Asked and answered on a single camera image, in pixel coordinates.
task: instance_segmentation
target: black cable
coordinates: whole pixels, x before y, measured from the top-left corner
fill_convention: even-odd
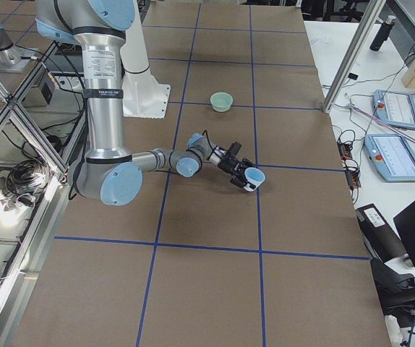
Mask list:
[[[84,131],[85,131],[85,134],[87,134],[88,133],[88,127],[89,127],[88,114],[87,114],[88,113],[87,104],[85,104],[84,107],[85,107],[85,127],[84,127]],[[71,189],[69,190],[69,193],[68,193],[68,200],[73,200],[76,197],[77,193],[80,194],[80,191],[77,188],[77,179],[79,178],[80,171],[82,169],[82,165],[84,165],[84,162],[85,162],[85,150],[86,150],[86,148],[87,148],[87,140],[85,140],[84,145],[82,147],[80,162],[77,164],[76,168],[74,169],[74,173],[72,174],[72,184],[71,184]]]
[[[338,127],[337,125],[334,125],[334,124],[331,124],[331,126],[339,130],[341,134],[343,133],[343,130],[341,129],[341,127]]]
[[[165,174],[173,174],[173,175],[179,175],[180,173],[175,171],[169,171],[169,170],[153,170],[152,172],[164,172]]]
[[[15,148],[19,149],[21,151],[21,153],[29,159],[38,159],[39,157],[35,157],[34,155],[26,152],[26,150],[24,149],[24,146],[26,144],[26,142],[23,143],[23,145],[20,147],[19,145],[17,145],[16,143],[14,143],[12,141],[12,139],[9,138],[9,136],[6,134],[6,132],[4,130],[2,130],[2,134],[6,137],[6,139],[8,140],[8,142],[10,142]]]
[[[214,154],[215,154],[215,156],[216,156],[217,158],[222,159],[222,157],[221,157],[219,154],[217,154],[217,152],[215,151],[215,148],[214,148],[214,147],[213,147],[213,145],[210,143],[208,131],[207,131],[206,129],[204,129],[204,130],[203,130],[203,132],[201,133],[201,135],[206,136],[207,143],[209,144],[209,147],[210,147],[210,149],[211,149],[211,151],[212,151],[212,152],[211,152],[211,154],[210,154],[210,156],[214,153]]]
[[[80,86],[82,87],[82,90],[85,90],[84,82],[82,81],[82,78],[80,77],[80,73],[79,73],[79,71],[77,71],[76,66],[72,63],[71,59],[69,59],[68,56],[64,53],[63,48],[58,44],[58,42],[54,41],[54,43],[55,43],[55,46],[58,48],[58,50],[63,55],[63,57],[69,63],[70,67],[73,69],[73,71],[76,74],[77,78],[79,79],[79,83],[80,83]]]
[[[74,117],[73,119],[70,119],[70,120],[68,120],[68,121],[64,121],[64,122],[62,122],[62,123],[52,124],[52,125],[49,125],[48,127],[45,127],[45,128],[40,128],[40,130],[42,130],[42,131],[44,132],[44,131],[49,130],[49,129],[54,128],[54,127],[59,127],[59,126],[61,126],[61,125],[65,125],[65,124],[72,123],[73,121],[76,121],[76,120],[78,120],[79,118],[80,118],[80,115],[79,115],[79,116],[77,116],[77,117]]]
[[[411,63],[411,61],[409,61],[408,63],[406,62],[406,60],[404,61],[404,63],[403,63],[403,65],[402,65],[402,67],[397,71],[397,72],[394,72],[393,74],[389,74],[388,76],[385,76],[385,77],[383,77],[383,78],[380,78],[380,79],[373,79],[373,80],[363,80],[363,81],[355,81],[354,83],[352,83],[352,84],[350,84],[350,85],[344,85],[344,87],[352,87],[353,85],[356,85],[356,84],[358,84],[358,83],[365,83],[365,82],[382,82],[382,81],[384,81],[384,80],[386,80],[387,78],[389,78],[389,77],[392,77],[392,76],[396,76],[397,74],[399,74],[402,70],[403,70],[403,68],[408,64],[408,63]]]
[[[17,164],[5,180],[7,190],[16,196],[35,194],[44,189],[50,173],[45,164],[39,160],[25,160]]]
[[[365,133],[365,135],[367,134],[367,131],[366,131],[366,129],[364,128],[364,127],[362,127],[361,125],[359,125],[359,124],[357,124],[353,119],[352,119],[352,116],[353,116],[353,114],[352,114],[352,108],[350,108],[349,109],[349,121],[352,123],[352,124],[354,124],[354,125],[356,125],[358,128],[360,128],[364,133]]]

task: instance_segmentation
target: grid of blue tape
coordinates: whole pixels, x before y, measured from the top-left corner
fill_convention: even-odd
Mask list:
[[[6,15],[7,18],[5,18],[1,23],[4,24],[12,15],[15,15],[15,12],[21,7],[21,5],[23,5],[24,2],[20,1],[20,4],[18,6],[16,6],[13,11],[11,11],[9,14],[5,14],[5,13],[0,13],[0,15]],[[16,14],[17,16],[26,16],[26,17],[34,17],[32,14]],[[36,33],[36,30],[33,30],[33,27],[35,25],[35,22],[33,22],[28,29],[26,30],[7,30],[8,36],[10,36],[10,33],[22,33],[21,37],[15,42],[19,43],[23,37],[27,34],[27,33]]]
[[[174,141],[173,141],[173,146],[172,146],[173,149],[176,146],[177,136],[178,136],[178,133],[179,133],[179,125],[180,125],[181,115],[182,115],[184,105],[189,105],[189,104],[208,105],[208,104],[204,104],[204,103],[190,103],[190,102],[185,101],[185,94],[186,94],[186,91],[187,91],[187,81],[188,81],[188,76],[189,76],[189,72],[190,72],[190,65],[194,61],[194,60],[192,60],[192,54],[193,54],[194,43],[195,43],[195,40],[196,40],[197,30],[199,29],[197,27],[197,25],[198,25],[198,20],[200,18],[200,10],[201,10],[201,6],[199,6],[199,8],[198,8],[196,25],[195,25],[195,27],[190,28],[190,29],[194,29],[194,35],[193,35],[193,39],[192,39],[192,47],[191,47],[191,51],[190,51],[190,56],[189,56],[189,59],[187,60],[188,67],[187,67],[187,73],[185,75],[184,88],[183,88],[183,91],[182,91],[181,101],[180,102],[171,102],[171,103],[176,103],[176,104],[180,105],[179,115],[178,115],[177,124],[176,124],[176,132],[175,132],[175,135],[174,135]],[[250,33],[253,31],[251,16],[252,16],[251,8],[249,8],[249,30],[248,31]],[[309,110],[309,111],[317,110],[317,108],[256,106],[255,105],[255,93],[254,93],[254,66],[257,65],[257,64],[255,64],[254,60],[253,60],[252,47],[253,47],[253,38],[252,38],[252,35],[251,35],[251,62],[246,63],[246,64],[250,64],[251,67],[252,67],[252,106],[243,106],[243,105],[235,105],[235,106],[236,107],[252,108],[252,110],[253,110],[255,160],[256,160],[256,163],[259,163],[258,148],[257,148],[257,143],[258,143],[258,141],[257,141],[257,124],[256,124],[256,109],[257,108],[282,108],[282,109],[297,109],[297,110]],[[269,168],[294,169],[294,170],[333,171],[333,172],[337,172],[337,173],[342,173],[343,172],[342,169],[334,169],[334,168],[311,168],[311,167],[275,166],[275,165],[261,165],[261,164],[258,164],[257,166],[259,166],[259,167],[269,167]],[[261,306],[261,319],[262,319],[262,347],[266,347],[266,345],[267,345],[266,321],[265,321],[264,270],[263,270],[263,260],[262,260],[262,256],[264,254],[274,254],[274,255],[278,255],[278,256],[288,256],[288,257],[332,258],[332,259],[340,259],[340,260],[361,260],[361,261],[369,260],[368,257],[357,257],[357,256],[349,256],[349,255],[341,255],[341,254],[316,254],[316,253],[305,253],[305,252],[281,252],[281,251],[272,251],[272,250],[263,249],[262,248],[262,226],[261,226],[260,190],[259,189],[256,191],[256,199],[257,199],[257,238],[258,238],[258,245],[259,245],[258,249],[242,249],[242,248],[230,248],[230,247],[208,247],[208,246],[190,245],[190,244],[161,243],[161,242],[159,242],[159,236],[160,236],[160,232],[161,232],[161,224],[162,224],[162,221],[163,221],[163,215],[164,215],[164,210],[165,210],[165,206],[166,206],[166,198],[167,198],[167,194],[168,194],[168,186],[169,186],[170,180],[171,180],[171,175],[168,173],[167,177],[166,177],[166,185],[165,185],[165,188],[164,188],[163,200],[162,200],[162,203],[161,203],[161,211],[160,211],[159,219],[158,219],[158,229],[157,229],[157,232],[156,232],[154,242],[119,240],[119,239],[96,239],[96,238],[86,238],[86,237],[76,237],[76,236],[56,236],[55,237],[55,239],[57,239],[57,240],[103,242],[103,243],[114,243],[114,244],[133,244],[133,245],[147,246],[147,247],[152,247],[153,248],[152,258],[151,258],[151,262],[150,262],[150,269],[149,269],[149,272],[148,272],[147,283],[146,283],[146,288],[145,288],[145,296],[144,296],[144,301],[143,301],[143,305],[142,305],[142,312],[141,312],[141,316],[140,316],[140,323],[139,323],[139,328],[138,328],[138,333],[137,333],[137,340],[136,340],[136,343],[135,343],[136,347],[140,347],[140,341],[142,339],[142,332],[143,332],[144,325],[145,325],[145,314],[146,314],[146,309],[147,309],[147,301],[148,301],[148,296],[150,294],[150,287],[151,287],[151,283],[152,283],[152,279],[153,279],[153,270],[154,270],[154,266],[155,266],[157,253],[158,253],[157,252],[158,248],[171,247],[171,248],[182,248],[182,249],[210,250],[210,251],[215,251],[215,252],[242,252],[242,253],[257,254],[259,273],[260,273],[260,301],[261,301],[260,306]]]

